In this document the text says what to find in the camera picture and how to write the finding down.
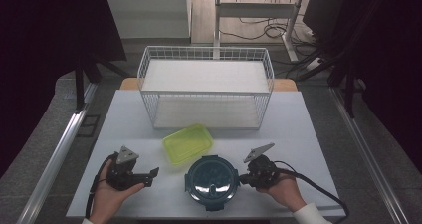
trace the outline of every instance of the white sleeve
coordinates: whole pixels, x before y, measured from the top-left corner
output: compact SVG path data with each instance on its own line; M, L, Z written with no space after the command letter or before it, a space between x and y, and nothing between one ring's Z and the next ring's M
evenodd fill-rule
M315 204L311 203L293 213L299 224L330 224L323 218Z
M88 220L87 218L84 218L84 221L82 222L82 224L94 224L92 223L90 220Z

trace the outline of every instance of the dark wall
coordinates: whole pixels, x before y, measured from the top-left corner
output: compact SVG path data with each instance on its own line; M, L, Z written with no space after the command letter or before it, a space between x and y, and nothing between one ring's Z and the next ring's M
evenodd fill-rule
M106 0L0 0L1 175L87 53L125 60Z

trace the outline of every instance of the black curtain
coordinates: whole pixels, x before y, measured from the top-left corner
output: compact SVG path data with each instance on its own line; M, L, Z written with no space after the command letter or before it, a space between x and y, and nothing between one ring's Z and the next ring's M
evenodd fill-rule
M383 0L359 43L363 98L422 172L422 0Z
M0 0L1 175L89 53L125 60L107 0Z

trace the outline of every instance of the electrical cable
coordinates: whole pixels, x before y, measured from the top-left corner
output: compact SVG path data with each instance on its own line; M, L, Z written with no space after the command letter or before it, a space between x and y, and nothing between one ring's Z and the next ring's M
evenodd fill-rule
M308 66L306 66L306 67L301 67L297 72L296 72L296 76L295 76L295 81L297 81L298 80L298 77L299 77L299 74L304 70L304 69L306 69Z
M281 62L281 61L277 61L277 60L271 60L271 62L272 63L280 63L280 64L282 64L282 65L291 65L291 66L294 66L294 65L297 65L297 64L299 64L300 62L297 62L297 63L292 63L292 62Z
M335 223L340 223L340 222L344 221L349 216L350 213L349 213L349 210L348 210L347 206L338 197L332 195L331 193L329 193L328 191L326 191L322 187L318 186L316 183L314 183L313 181L311 181L306 176L304 176L304 175L296 172L290 165L287 164L287 166L290 167L292 169L292 171L289 171L289 170L286 170L286 169L281 169L281 168L277 168L277 169L278 169L279 172L281 172L283 174L291 175L291 176L294 176L295 178L301 179L302 181L306 182L311 187L313 187L314 189L318 190L320 193L324 194L325 196L331 198L336 203L338 203L338 205L341 206L341 208L344 210L345 216L342 217L342 218L340 218Z
M277 3L277 0L270 0L271 3ZM287 27L288 27L288 23L289 23L289 19L287 20L286 24L282 24L282 23L278 23L276 18L268 18L268 19L264 19L264 20L259 20L259 21L244 21L242 20L242 18L239 18L241 23L244 24L259 24L259 23L264 23L267 22L267 25L264 27L264 32L256 37L243 37L240 36L238 34L234 34L234 33L226 33L226 32L222 32L220 30L220 33L224 34L224 35L229 35L229 36L234 36L240 39L245 39L245 40L256 40L259 39L263 36L267 36L269 38L273 38L273 39L277 39L277 38L281 38L286 32L287 32ZM296 63L284 63L284 62L279 62L280 64L284 64L284 65L294 65L293 67L291 67L290 69L286 70L286 71L280 71L278 73L275 74L275 76L279 76L280 74L286 73L285 77L287 78L289 76L289 74L293 71L297 71L296 76L299 75L299 71L302 71L306 65L308 64L308 62L310 62L311 58L315 57L316 51L318 50L318 46L317 44L314 43L309 43L309 42L304 42L300 39L297 31L294 29L295 35L296 37L294 38L292 36L292 45L294 45L294 49L295 51L304 56L304 58ZM300 48L302 47L314 47L316 48L315 51L311 52L311 53L304 53L303 51L300 50Z
M361 10L361 9L363 9L364 8L364 6L362 5L360 8L358 8L357 10ZM346 36L346 34L350 31L350 29L352 28L352 26L354 25L354 24L356 24L358 21L359 21L359 16L358 16L358 14L360 14L360 13L356 13L357 15L355 15L352 19L350 19L349 20L349 22L337 33L337 34L335 34L335 36L333 36L333 37L331 37L330 39L328 39L328 40L326 40L326 41L324 41L324 42L319 42L318 43L318 46L320 47L320 48L323 48L323 49L325 49L325 50L329 50L329 49L331 49L331 48L335 48L336 47L336 43L337 43L337 41L338 40L342 40L345 36ZM274 19L274 18L270 18L270 19L265 19L265 20L260 20L260 21L256 21L256 22L245 22L245 21L243 21L241 18L239 18L239 20L242 22L242 23L246 23L246 24L258 24L258 23L262 23L262 22L270 22L270 21L273 21L273 20L276 20L277 21L277 19ZM271 29L268 29L267 28L267 30L266 30L266 28L264 29L264 33L266 33L266 31L269 31L269 30L271 30ZM255 39L258 39L258 38L261 38L262 36L264 36L264 34L263 35L261 35L261 36L257 36L257 37L255 37L255 38L245 38L245 37L242 37L242 36L239 36L239 35L236 35L236 34L231 34L231 33L223 33L223 34L226 34L226 35L232 35L232 36L236 36L236 37L239 37L239 38L243 38L243 39L248 39L248 40L255 40ZM271 37L271 38L276 38L276 37L279 37L279 36L272 36L272 35L270 35L269 37Z
M97 186L99 185L99 182L104 181L103 180L99 180L100 179L100 174L103 171L103 168L106 166L106 163L110 160L110 159L114 159L117 158L118 153L114 153L110 156L108 156L105 161L103 162L102 166L100 167L99 172L97 173L96 177L94 178L93 181L93 185L91 185L91 189L90 189L90 195L88 196L88 201L87 201L87 207L85 209L85 218L89 219L91 216L91 207L93 206L93 201L94 201L94 196L96 195L96 190L97 190Z

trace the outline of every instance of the blue round lid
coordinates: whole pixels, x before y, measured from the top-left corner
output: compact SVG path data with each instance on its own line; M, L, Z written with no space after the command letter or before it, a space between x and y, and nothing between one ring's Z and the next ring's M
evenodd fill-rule
M238 171L217 155L203 156L185 175L185 191L207 211L224 209L239 185Z

